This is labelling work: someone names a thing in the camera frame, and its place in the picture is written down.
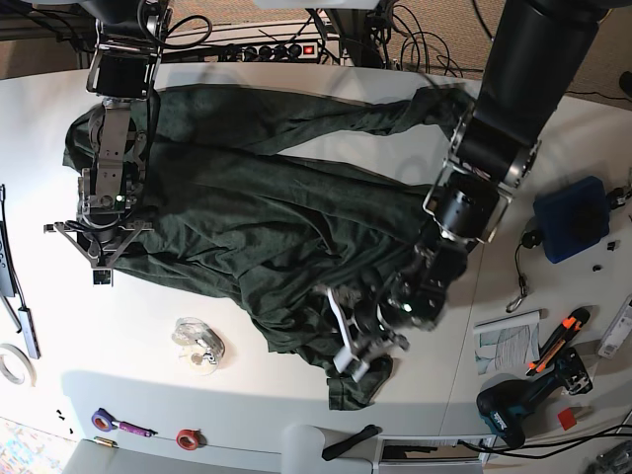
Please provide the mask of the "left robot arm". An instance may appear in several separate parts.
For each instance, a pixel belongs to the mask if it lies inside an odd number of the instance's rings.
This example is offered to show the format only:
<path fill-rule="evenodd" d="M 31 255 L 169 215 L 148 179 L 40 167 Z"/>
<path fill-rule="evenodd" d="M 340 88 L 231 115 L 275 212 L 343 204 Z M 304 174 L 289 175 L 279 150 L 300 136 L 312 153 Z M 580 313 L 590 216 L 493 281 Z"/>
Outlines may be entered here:
<path fill-rule="evenodd" d="M 584 61 L 613 1 L 509 1 L 493 35 L 480 91 L 450 138 L 427 193 L 428 215 L 408 264 L 351 312 L 327 298 L 342 347 L 333 364 L 360 381 L 372 363 L 406 349 L 406 328 L 429 330 L 477 244 L 490 242 L 529 174 L 539 136 Z"/>

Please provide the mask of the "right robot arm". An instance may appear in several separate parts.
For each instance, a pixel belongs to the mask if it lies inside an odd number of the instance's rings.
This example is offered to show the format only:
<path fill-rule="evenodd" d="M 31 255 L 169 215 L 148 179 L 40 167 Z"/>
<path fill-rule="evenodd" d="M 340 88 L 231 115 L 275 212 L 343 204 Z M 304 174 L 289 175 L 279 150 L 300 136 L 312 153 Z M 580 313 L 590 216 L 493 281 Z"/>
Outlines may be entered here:
<path fill-rule="evenodd" d="M 48 224 L 45 231 L 60 233 L 82 254 L 95 285 L 109 285 L 116 261 L 152 228 L 140 208 L 160 110 L 154 84 L 162 55 L 198 43 L 168 41 L 177 27 L 167 1 L 81 6 L 96 20 L 87 90 L 102 102 L 88 120 L 93 158 L 78 180 L 76 217 Z"/>

